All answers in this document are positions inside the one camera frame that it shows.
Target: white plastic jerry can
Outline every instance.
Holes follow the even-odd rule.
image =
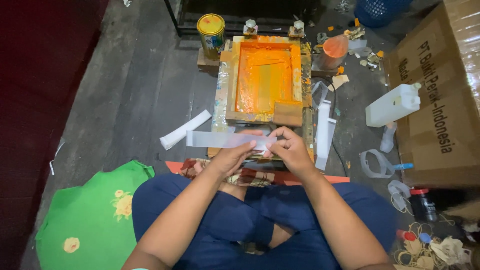
[[[421,84],[399,85],[365,108],[367,126],[381,127],[420,109]]]

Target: concrete floor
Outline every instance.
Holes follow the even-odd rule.
[[[319,6],[316,27],[307,28],[310,42],[316,44],[316,33],[325,32],[328,26],[343,27],[329,36],[342,33],[353,20],[353,11],[333,11],[335,2]],[[405,17],[384,28],[366,29],[368,46],[389,52],[418,21]],[[213,110],[216,77],[197,70],[200,42],[177,37],[165,4],[159,0],[133,1],[128,8],[122,1],[110,1],[102,32],[73,104],[63,134],[66,142],[55,158],[55,176],[48,179],[36,228],[55,191],[83,185],[98,171],[108,172],[135,159],[161,174],[168,172],[165,161],[205,156],[205,149],[186,148],[184,140],[169,151],[159,141],[201,111]],[[360,66],[355,56],[347,56],[343,65],[350,82],[337,90],[340,115],[334,116],[334,143],[345,166],[350,164],[350,180],[370,186],[389,200],[387,184],[400,180],[400,175],[370,179],[362,172],[359,159],[361,152],[380,146],[383,128],[367,127],[364,109],[388,91],[385,74]],[[333,93],[327,100],[333,101]],[[198,130],[210,131],[210,126],[208,121]],[[386,156],[393,164],[399,163],[396,147]],[[344,176],[333,147],[326,173]],[[399,215],[399,228],[407,229],[413,217]],[[33,236],[22,269],[40,269]]]

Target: paint can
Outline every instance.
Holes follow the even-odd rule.
[[[204,55],[210,60],[219,60],[225,47],[225,21],[217,14],[205,14],[197,22]]]

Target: cardboard box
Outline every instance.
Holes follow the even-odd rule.
[[[445,0],[384,59],[391,89],[421,83],[420,110],[397,121],[410,186],[480,186],[480,5]]]

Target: wooden frame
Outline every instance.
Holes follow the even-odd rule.
[[[248,113],[248,112],[239,112],[236,111],[236,100],[237,100],[237,84],[239,76],[239,65],[240,65],[240,51],[242,42],[257,42],[257,43],[280,43],[280,44],[291,44],[298,46],[298,54],[300,54],[300,40],[298,38],[289,38],[289,37],[242,37],[235,36],[233,37],[232,42],[232,58],[230,60],[230,66],[232,69],[229,73],[229,83],[228,83],[228,97],[227,97],[227,108],[226,108],[226,119],[231,120],[242,120],[246,122],[253,123],[264,123],[273,121],[273,113]],[[302,102],[302,91],[301,91],[301,67],[300,67],[300,55],[292,59],[292,95],[293,100],[297,102]]]

